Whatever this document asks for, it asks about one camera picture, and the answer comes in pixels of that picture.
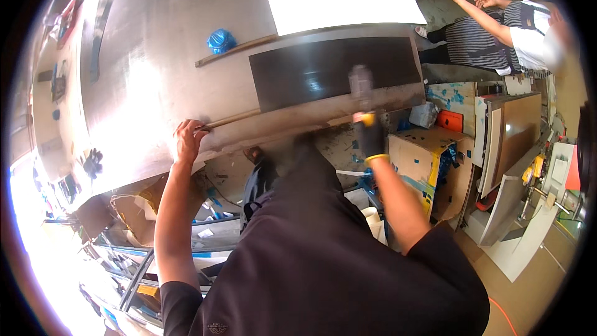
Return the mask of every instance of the white shoe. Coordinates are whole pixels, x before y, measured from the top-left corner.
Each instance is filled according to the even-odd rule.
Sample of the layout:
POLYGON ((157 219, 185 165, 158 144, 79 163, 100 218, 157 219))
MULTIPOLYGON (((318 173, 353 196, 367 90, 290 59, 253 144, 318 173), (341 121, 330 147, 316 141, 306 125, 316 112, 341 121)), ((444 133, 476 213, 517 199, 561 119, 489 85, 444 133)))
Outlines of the white shoe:
POLYGON ((415 26, 414 27, 414 31, 415 33, 417 33, 418 35, 421 35, 423 38, 427 39, 427 29, 422 27, 422 26, 415 26))

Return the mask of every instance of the orange cable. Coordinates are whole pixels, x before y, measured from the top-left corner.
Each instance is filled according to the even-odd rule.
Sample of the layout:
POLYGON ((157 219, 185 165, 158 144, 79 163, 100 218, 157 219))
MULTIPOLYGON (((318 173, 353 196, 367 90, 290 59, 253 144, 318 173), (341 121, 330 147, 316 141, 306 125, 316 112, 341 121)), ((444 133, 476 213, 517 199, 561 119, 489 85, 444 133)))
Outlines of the orange cable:
POLYGON ((506 315, 506 312, 504 311, 504 309, 502 309, 502 307, 493 298, 489 297, 489 301, 493 302, 497 306, 497 309, 500 309, 502 314, 504 314, 504 316, 506 317, 506 320, 508 321, 508 324, 510 325, 512 332, 514 332, 514 336, 518 336, 518 333, 514 330, 514 326, 512 325, 512 322, 510 321, 510 318, 508 317, 508 315, 506 315))

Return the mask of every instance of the black t-shirt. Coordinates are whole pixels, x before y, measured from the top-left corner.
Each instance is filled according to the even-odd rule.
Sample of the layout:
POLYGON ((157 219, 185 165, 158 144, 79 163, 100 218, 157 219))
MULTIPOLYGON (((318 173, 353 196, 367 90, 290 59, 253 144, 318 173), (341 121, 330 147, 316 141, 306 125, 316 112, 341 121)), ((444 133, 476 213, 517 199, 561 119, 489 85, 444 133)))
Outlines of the black t-shirt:
POLYGON ((203 301, 182 282, 160 295, 164 335, 481 335, 489 319, 447 232, 431 229, 403 256, 341 192, 309 185, 276 187, 203 301))

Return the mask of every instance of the logo on shirt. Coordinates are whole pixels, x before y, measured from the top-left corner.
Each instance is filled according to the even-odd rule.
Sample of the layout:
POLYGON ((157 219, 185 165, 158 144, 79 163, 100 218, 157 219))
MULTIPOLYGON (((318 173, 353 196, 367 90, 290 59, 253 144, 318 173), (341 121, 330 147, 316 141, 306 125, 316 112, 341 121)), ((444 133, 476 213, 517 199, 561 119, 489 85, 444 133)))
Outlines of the logo on shirt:
POLYGON ((221 335, 228 329, 228 325, 221 324, 221 323, 212 323, 207 326, 207 329, 211 331, 214 335, 221 335))

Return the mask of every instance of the wooden floor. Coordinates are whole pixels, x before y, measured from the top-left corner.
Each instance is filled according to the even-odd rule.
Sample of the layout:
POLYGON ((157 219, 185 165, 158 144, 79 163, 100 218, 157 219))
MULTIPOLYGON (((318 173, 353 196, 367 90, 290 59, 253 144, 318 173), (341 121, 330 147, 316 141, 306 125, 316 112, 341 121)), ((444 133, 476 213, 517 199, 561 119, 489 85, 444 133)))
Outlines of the wooden floor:
MULTIPOLYGON (((565 273, 545 249, 539 249, 518 279, 511 283, 466 233, 459 229, 454 239, 477 271, 487 294, 500 304, 518 335, 528 334, 548 308, 565 273)), ((544 241, 545 247, 568 269, 576 246, 553 226, 544 241)), ((512 335, 506 318, 494 304, 491 304, 484 335, 512 335)))

